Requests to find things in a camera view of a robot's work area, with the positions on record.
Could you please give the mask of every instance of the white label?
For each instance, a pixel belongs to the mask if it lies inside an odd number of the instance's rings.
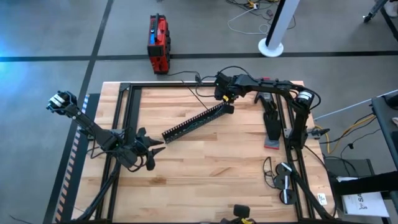
[[[58,100],[59,102],[61,102],[61,103],[65,102],[65,100],[62,99],[61,96],[58,96],[58,94],[55,94],[55,95],[54,95],[54,98],[57,99],[57,100]]]
[[[287,203],[286,189],[284,190],[284,201],[285,201],[285,203]]]
[[[284,162],[282,163],[282,166],[284,166],[286,169],[288,169],[289,171],[292,171],[292,169],[288,166],[288,165],[286,165]]]
[[[287,183],[287,176],[285,176],[285,189],[287,189],[288,183]]]
[[[327,205],[328,202],[326,201],[326,195],[324,193],[318,194],[318,201],[321,205]]]

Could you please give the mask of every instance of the white stand base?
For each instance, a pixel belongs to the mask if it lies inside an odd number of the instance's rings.
[[[260,50],[261,54],[263,54],[267,57],[280,56],[282,54],[282,52],[284,51],[284,45],[282,43],[280,43],[276,49],[271,50],[266,45],[266,39],[267,38],[264,38],[264,39],[260,40],[260,42],[259,42],[259,50]]]

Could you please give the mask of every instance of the white cable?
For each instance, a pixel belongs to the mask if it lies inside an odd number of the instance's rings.
[[[236,30],[236,29],[232,28],[231,25],[229,24],[230,22],[234,21],[235,19],[237,19],[237,18],[239,18],[239,17],[245,15],[246,13],[251,12],[251,11],[253,11],[253,10],[255,10],[255,9],[256,9],[256,8],[250,9],[250,10],[248,10],[248,11],[246,11],[246,12],[244,12],[244,13],[238,15],[238,16],[236,16],[235,18],[230,19],[230,20],[227,22],[228,27],[229,27],[231,30],[235,31],[235,32],[240,32],[241,34],[251,34],[251,35],[253,35],[253,34],[262,34],[262,35],[268,34],[268,31],[269,31],[269,25],[268,25],[268,24],[261,24],[261,25],[259,26],[259,31],[260,31],[259,33],[250,33],[250,32],[243,32],[243,31],[240,31],[240,30]],[[264,32],[264,31],[261,30],[261,27],[262,27],[262,26],[266,26],[266,27],[267,27],[267,31],[266,31],[266,32]]]

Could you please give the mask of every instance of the black handle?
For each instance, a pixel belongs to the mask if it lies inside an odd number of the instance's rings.
[[[159,25],[159,13],[156,14],[155,17],[155,29],[154,29],[154,34],[155,34],[155,41],[157,41],[157,27]]]

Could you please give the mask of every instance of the white pole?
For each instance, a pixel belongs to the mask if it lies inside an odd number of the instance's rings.
[[[284,51],[282,38],[294,16],[300,0],[280,0],[268,36],[259,42],[260,52],[267,57],[278,57]]]

